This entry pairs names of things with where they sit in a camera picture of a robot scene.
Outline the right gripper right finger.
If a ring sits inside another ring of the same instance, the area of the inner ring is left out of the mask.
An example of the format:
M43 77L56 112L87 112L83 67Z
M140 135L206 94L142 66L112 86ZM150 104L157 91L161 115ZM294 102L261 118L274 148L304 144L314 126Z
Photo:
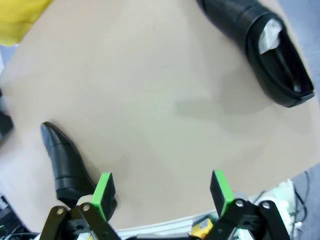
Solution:
M210 192L218 220L208 240L230 240L237 230L247 230L254 240L289 240L290 236L276 204L265 200L255 205L236 198L222 170L213 170Z

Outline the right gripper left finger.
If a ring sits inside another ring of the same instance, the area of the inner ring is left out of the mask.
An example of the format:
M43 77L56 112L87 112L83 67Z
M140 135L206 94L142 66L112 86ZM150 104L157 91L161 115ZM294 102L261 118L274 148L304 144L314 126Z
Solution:
M43 240L77 240L89 234L93 240L119 240L109 224L117 207L113 175L103 173L92 199L71 209L56 205L51 208L42 229Z

